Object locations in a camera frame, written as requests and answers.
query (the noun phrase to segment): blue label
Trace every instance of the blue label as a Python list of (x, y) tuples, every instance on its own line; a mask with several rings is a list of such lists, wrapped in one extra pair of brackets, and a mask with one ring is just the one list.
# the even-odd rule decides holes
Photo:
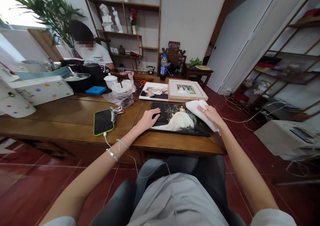
[(166, 74), (166, 70), (167, 70), (167, 67), (160, 67), (160, 74), (161, 75), (165, 75)]

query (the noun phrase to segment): smartphone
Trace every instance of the smartphone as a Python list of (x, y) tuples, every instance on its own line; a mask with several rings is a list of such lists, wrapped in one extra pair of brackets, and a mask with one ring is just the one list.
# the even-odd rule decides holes
[(111, 109), (95, 112), (93, 122), (93, 135), (100, 136), (104, 132), (114, 130), (114, 124), (111, 121)]

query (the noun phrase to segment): white shirt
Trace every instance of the white shirt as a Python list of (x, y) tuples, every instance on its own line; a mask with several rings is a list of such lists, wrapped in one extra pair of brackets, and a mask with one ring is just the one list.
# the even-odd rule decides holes
[[(176, 173), (170, 178), (159, 178), (146, 189), (128, 224), (142, 225), (228, 226), (228, 223), (198, 179)], [(251, 222), (251, 226), (275, 225), (296, 226), (296, 223), (289, 214), (277, 209), (260, 210)], [(76, 221), (64, 216), (44, 226), (76, 226)]]
[(88, 61), (92, 61), (102, 65), (105, 65), (107, 63), (113, 63), (108, 50), (98, 43), (95, 44), (95, 47), (92, 51), (90, 51), (84, 45), (79, 44), (76, 45), (76, 50), (84, 59), (84, 63), (88, 63)]

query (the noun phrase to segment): hand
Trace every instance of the hand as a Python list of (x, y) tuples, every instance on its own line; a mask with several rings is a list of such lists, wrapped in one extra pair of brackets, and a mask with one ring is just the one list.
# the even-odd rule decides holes
[(212, 106), (205, 106), (207, 110), (203, 111), (203, 108), (198, 106), (198, 110), (203, 112), (204, 115), (209, 119), (217, 128), (226, 126), (224, 120), (220, 117), (217, 110)]
[(161, 112), (160, 108), (155, 108), (155, 109), (145, 111), (142, 116), (142, 119), (140, 119), (140, 121), (136, 125), (139, 131), (143, 133), (144, 131), (150, 129), (160, 117), (160, 114), (159, 114), (160, 112)]

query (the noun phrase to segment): door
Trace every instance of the door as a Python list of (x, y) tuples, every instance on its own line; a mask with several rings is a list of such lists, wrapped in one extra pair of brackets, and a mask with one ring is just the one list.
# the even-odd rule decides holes
[(207, 63), (214, 71), (207, 84), (210, 89), (218, 92), (246, 45), (249, 45), (272, 1), (245, 0), (227, 15)]

